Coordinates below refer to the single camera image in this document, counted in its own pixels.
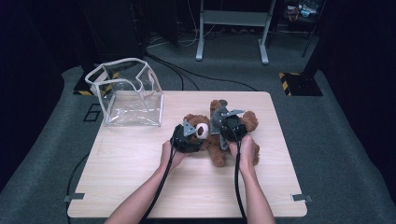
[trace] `black curtain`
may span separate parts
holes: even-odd
[[[392,1],[328,1],[305,72],[323,71],[396,202],[396,20]]]
[[[62,72],[93,68],[85,24],[77,2],[0,0],[0,189],[59,101]]]

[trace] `gray fabric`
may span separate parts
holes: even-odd
[[[148,52],[199,75],[237,80],[271,94],[303,194],[313,198],[305,217],[277,218],[277,223],[396,223],[396,208],[382,176],[352,132],[325,76],[320,71],[315,76],[322,97],[290,97],[283,92],[278,73],[303,71],[315,43],[302,58],[304,38],[276,35],[268,49],[270,63],[263,65],[258,38],[232,35],[206,40],[201,62],[195,61],[196,43],[187,48],[164,44]],[[145,60],[164,90],[180,90],[174,72]],[[81,75],[80,67],[64,72],[59,104],[0,195],[0,223],[66,223],[63,199],[69,176],[90,151],[100,126],[100,121],[83,122],[97,99],[73,95]],[[251,91],[232,82],[191,78],[202,91]],[[185,81],[185,90],[195,88]],[[84,162],[73,178],[72,192],[83,166]],[[103,222],[102,218],[72,218],[72,223]],[[240,223],[240,219],[155,219],[149,223]]]

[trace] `wire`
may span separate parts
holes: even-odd
[[[191,41],[191,43],[188,44],[188,45],[182,45],[182,44],[180,44],[180,45],[183,46],[183,47],[189,47],[189,46],[191,46],[193,43],[195,43],[195,41],[197,40],[197,36],[198,36],[197,25],[196,25],[196,23],[195,23],[194,17],[192,16],[192,11],[191,11],[191,6],[190,6],[190,0],[187,1],[187,4],[189,5],[190,15],[191,15],[191,18],[192,18],[192,22],[194,23],[195,37],[194,37],[194,39]]]
[[[196,73],[193,73],[193,72],[191,72],[191,71],[188,71],[188,70],[186,70],[186,69],[184,69],[184,68],[181,68],[181,67],[179,67],[179,66],[177,66],[177,65],[175,65],[175,64],[166,62],[166,61],[164,61],[164,60],[158,58],[157,56],[154,56],[154,55],[152,55],[152,54],[150,54],[150,53],[148,53],[148,52],[146,52],[145,55],[146,55],[147,57],[149,57],[150,59],[152,59],[152,60],[158,62],[158,63],[165,64],[166,66],[172,66],[172,68],[177,69],[178,72],[180,72],[179,70],[181,70],[181,71],[187,72],[187,73],[192,74],[192,75],[197,76],[197,77],[203,77],[203,78],[207,78],[207,79],[215,80],[215,81],[232,82],[232,83],[236,83],[236,84],[239,84],[239,85],[246,86],[246,87],[248,87],[248,88],[250,88],[250,89],[252,89],[252,90],[254,90],[254,91],[258,91],[257,89],[255,89],[255,88],[249,86],[249,85],[246,84],[246,83],[242,83],[242,82],[238,82],[238,81],[234,81],[234,80],[229,80],[229,79],[205,77],[205,76],[202,76],[202,75],[198,75],[198,74],[196,74]]]
[[[168,162],[168,165],[166,166],[165,173],[163,174],[163,179],[161,180],[160,186],[157,188],[157,191],[155,192],[154,199],[152,200],[151,205],[149,206],[146,214],[143,215],[142,219],[140,219],[139,223],[144,223],[146,221],[146,219],[149,216],[149,213],[151,212],[152,208],[154,207],[155,203],[157,202],[158,198],[160,197],[161,191],[163,190],[163,185],[165,183],[166,177],[168,177],[168,173],[169,173],[169,170],[171,169],[172,161],[173,161],[173,158],[175,157],[176,153],[177,153],[177,151],[174,150],[174,142],[172,140],[171,153],[169,155],[169,162]]]
[[[176,74],[178,74],[178,76],[180,77],[181,80],[181,89],[184,91],[184,81],[183,81],[183,77],[186,78],[198,91],[200,90],[200,88],[197,86],[197,84],[190,78],[188,77],[186,74],[184,74],[182,71],[180,71],[180,68],[177,67],[176,65],[166,62],[160,58],[158,58],[157,56],[154,56],[152,54],[149,53],[145,53],[145,55],[150,58],[151,60],[157,62],[157,63],[161,63],[165,66],[167,66],[168,68],[172,69],[172,71],[174,71]]]
[[[237,141],[236,133],[233,131],[233,137],[235,139],[237,153],[235,158],[235,172],[234,172],[234,186],[235,186],[235,195],[236,200],[238,201],[239,210],[241,211],[242,219],[244,223],[248,223],[247,216],[245,214],[244,205],[242,204],[241,194],[239,193],[239,162],[241,161],[241,141]]]
[[[70,186],[71,186],[72,179],[73,179],[73,176],[74,176],[74,174],[75,174],[77,168],[82,164],[83,161],[85,161],[85,159],[88,158],[89,155],[90,155],[90,153],[87,153],[87,155],[85,155],[85,156],[78,162],[78,164],[76,165],[76,167],[73,169],[73,172],[72,172],[72,174],[70,175],[69,181],[68,181],[68,183],[67,183],[66,196],[69,196],[69,195],[70,195]],[[66,216],[67,216],[67,223],[70,224],[70,223],[71,223],[71,222],[70,222],[70,216],[67,215],[67,210],[69,209],[69,205],[70,205],[70,203],[67,202],[67,203],[66,203]]]

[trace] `brown teddy bear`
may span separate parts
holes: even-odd
[[[197,134],[191,137],[192,142],[203,141],[204,139],[202,136],[205,137],[205,140],[201,144],[201,150],[208,150],[211,160],[215,166],[221,167],[225,163],[224,153],[227,149],[226,143],[221,141],[221,137],[219,134],[219,125],[216,125],[216,115],[219,112],[229,112],[225,106],[227,102],[225,100],[213,100],[210,104],[210,119],[203,115],[187,115],[184,120],[186,120],[191,126],[197,129]],[[259,122],[257,121],[256,115],[252,111],[247,111],[242,118],[240,118],[241,123],[246,125],[247,132],[253,132]],[[254,164],[259,163],[259,145],[255,144],[255,158]]]

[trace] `clear plastic bag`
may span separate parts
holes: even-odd
[[[105,126],[161,126],[163,91],[147,62],[127,58],[102,63],[85,81],[99,99]]]

